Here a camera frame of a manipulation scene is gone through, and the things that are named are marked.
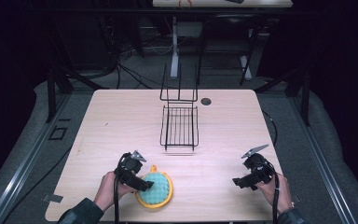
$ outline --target person's left hand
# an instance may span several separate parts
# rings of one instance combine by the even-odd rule
[[[116,175],[113,171],[108,172],[103,176],[100,188],[98,189],[97,195],[95,195],[94,202],[104,212],[114,204],[114,192],[115,192],[115,178]],[[120,200],[126,193],[135,192],[136,189],[130,186],[118,183],[118,199]]]

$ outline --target yellow trim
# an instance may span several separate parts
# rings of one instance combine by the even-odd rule
[[[155,172],[157,172],[157,166],[156,166],[156,165],[153,165],[152,168],[150,169],[150,173],[155,173]],[[169,184],[169,186],[170,186],[170,191],[168,192],[168,197],[167,197],[163,202],[161,202],[161,203],[150,204],[150,203],[145,203],[145,202],[141,199],[141,196],[139,196],[138,191],[136,191],[136,193],[135,193],[136,199],[137,199],[138,202],[139,202],[141,205],[143,205],[144,207],[147,207],[147,208],[159,208],[159,207],[165,205],[167,202],[169,202],[170,199],[171,199],[171,197],[172,197],[172,195],[173,195],[173,185],[172,185],[172,181],[171,181],[170,177],[169,177],[167,174],[165,174],[165,173],[162,173],[162,172],[160,172],[160,173],[161,173],[162,175],[164,175],[164,176],[167,178],[167,180],[168,180],[168,184]]]

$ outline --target black wire rack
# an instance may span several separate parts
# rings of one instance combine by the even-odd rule
[[[199,144],[198,101],[196,76],[184,83],[179,66],[178,77],[168,79],[164,74],[159,99],[167,102],[163,106],[160,144],[168,147],[194,147]]]

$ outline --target hand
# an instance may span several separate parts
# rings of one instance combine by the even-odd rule
[[[115,178],[116,175],[113,171],[108,172],[103,176],[101,181],[100,188],[98,189],[97,195],[95,195],[94,202],[103,210],[104,212],[114,204],[114,189],[115,189]],[[135,192],[136,189],[133,189],[127,185],[122,185],[118,183],[118,199],[120,200],[124,194]]]
[[[278,174],[279,178],[279,198],[278,198],[278,214],[280,215],[284,211],[290,209],[293,207],[292,205],[292,196],[290,194],[289,189],[289,182],[287,181],[287,178],[284,177],[281,174]],[[267,202],[269,204],[273,204],[274,201],[274,193],[275,193],[275,175],[272,176],[271,181],[269,183],[265,184],[263,182],[255,184],[256,187],[258,187],[261,192],[263,192],[264,197],[266,197]]]

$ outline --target chair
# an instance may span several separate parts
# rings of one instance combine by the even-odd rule
[[[241,69],[241,85],[245,80],[245,74],[252,58],[252,52],[257,40],[258,32],[263,27],[264,19],[256,15],[228,15],[220,14],[203,23],[199,44],[199,63],[197,70],[197,84],[200,84],[202,68]],[[246,57],[246,64],[238,66],[202,66],[202,58],[207,54],[220,56],[236,55],[241,62],[241,57]]]

